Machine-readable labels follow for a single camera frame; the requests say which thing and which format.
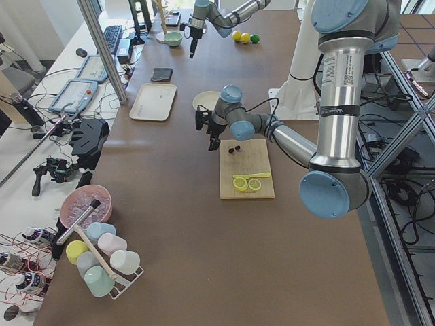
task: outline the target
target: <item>white robot link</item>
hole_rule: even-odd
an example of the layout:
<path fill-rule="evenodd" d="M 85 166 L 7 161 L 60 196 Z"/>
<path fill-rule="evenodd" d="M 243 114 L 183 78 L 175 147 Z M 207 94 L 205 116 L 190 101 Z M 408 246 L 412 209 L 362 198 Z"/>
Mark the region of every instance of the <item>white robot link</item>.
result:
<path fill-rule="evenodd" d="M 265 8 L 270 1 L 250 0 L 223 17 L 215 3 L 196 0 L 189 23 L 193 57 L 206 19 L 228 36 L 231 28 Z M 219 135 L 230 126 L 236 140 L 263 134 L 309 169 L 300 182 L 300 198 L 314 214 L 341 217 L 367 201 L 370 180 L 355 158 L 364 56 L 392 49 L 398 40 L 400 0 L 316 0 L 311 23 L 319 33 L 324 55 L 317 145 L 271 114 L 251 114 L 242 108 L 242 92 L 227 85 L 213 112 L 196 112 L 196 129 L 208 123 L 209 150 L 219 147 Z"/>

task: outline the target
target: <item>black keyboard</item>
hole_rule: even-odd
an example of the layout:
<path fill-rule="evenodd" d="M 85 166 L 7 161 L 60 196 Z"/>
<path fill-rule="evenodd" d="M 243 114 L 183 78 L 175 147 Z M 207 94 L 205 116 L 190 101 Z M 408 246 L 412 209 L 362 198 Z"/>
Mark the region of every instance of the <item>black keyboard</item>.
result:
<path fill-rule="evenodd" d="M 122 26 L 121 25 L 108 26 L 104 30 L 103 34 L 107 42 L 107 46 L 109 47 L 110 53 L 116 54 L 116 50 L 118 49 L 118 44 L 120 42 L 120 37 L 122 34 Z"/>

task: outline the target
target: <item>computer mouse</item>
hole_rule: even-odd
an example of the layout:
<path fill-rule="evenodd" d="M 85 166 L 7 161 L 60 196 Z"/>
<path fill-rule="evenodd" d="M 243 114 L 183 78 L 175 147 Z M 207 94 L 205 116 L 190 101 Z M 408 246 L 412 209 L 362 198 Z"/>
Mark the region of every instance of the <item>computer mouse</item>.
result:
<path fill-rule="evenodd" d="M 81 56 L 82 58 L 85 58 L 88 55 L 87 51 L 85 49 L 82 49 L 82 48 L 78 48 L 75 51 L 75 54 L 77 54 L 78 56 Z"/>

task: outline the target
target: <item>wooden cutting board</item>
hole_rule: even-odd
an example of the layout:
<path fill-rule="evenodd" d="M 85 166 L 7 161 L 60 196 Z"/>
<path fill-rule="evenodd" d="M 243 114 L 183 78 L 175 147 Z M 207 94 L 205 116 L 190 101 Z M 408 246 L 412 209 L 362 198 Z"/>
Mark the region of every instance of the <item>wooden cutting board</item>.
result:
<path fill-rule="evenodd" d="M 230 148 L 237 145 L 240 151 L 229 153 Z M 232 184 L 233 175 L 271 172 L 267 144 L 265 139 L 251 139 L 239 142 L 236 140 L 221 141 L 219 146 L 220 198 L 221 199 L 256 199 L 275 198 L 272 178 L 258 178 L 261 189 L 254 192 L 249 188 L 240 192 Z"/>

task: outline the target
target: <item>cup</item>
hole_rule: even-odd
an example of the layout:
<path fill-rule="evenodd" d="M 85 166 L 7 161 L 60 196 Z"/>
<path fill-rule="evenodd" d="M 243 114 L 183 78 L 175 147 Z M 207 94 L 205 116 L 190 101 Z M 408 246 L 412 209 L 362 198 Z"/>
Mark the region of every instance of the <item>cup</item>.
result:
<path fill-rule="evenodd" d="M 127 241 L 115 234 L 104 233 L 98 239 L 98 248 L 110 257 L 117 250 L 127 250 Z"/>
<path fill-rule="evenodd" d="M 112 224 L 94 222 L 86 229 L 86 235 L 92 243 L 97 243 L 100 236 L 104 233 L 112 233 L 116 235 L 116 229 Z"/>
<path fill-rule="evenodd" d="M 101 266 L 89 268 L 84 275 L 84 281 L 95 297 L 104 297 L 110 293 L 115 285 L 115 281 Z"/>
<path fill-rule="evenodd" d="M 77 265 L 77 258 L 84 253 L 85 251 L 88 251 L 88 247 L 86 246 L 86 244 L 81 241 L 81 240 L 74 240 L 71 241 L 68 245 L 67 245 L 67 258 L 69 260 L 69 262 L 73 265 Z"/>
<path fill-rule="evenodd" d="M 110 256 L 110 266 L 125 275 L 136 272 L 140 263 L 141 258 L 134 251 L 117 250 Z"/>
<path fill-rule="evenodd" d="M 99 266 L 99 265 L 100 263 L 98 262 L 98 259 L 90 251 L 82 253 L 77 258 L 77 268 L 82 278 L 84 278 L 84 275 L 89 270 L 89 268 L 93 266 Z"/>

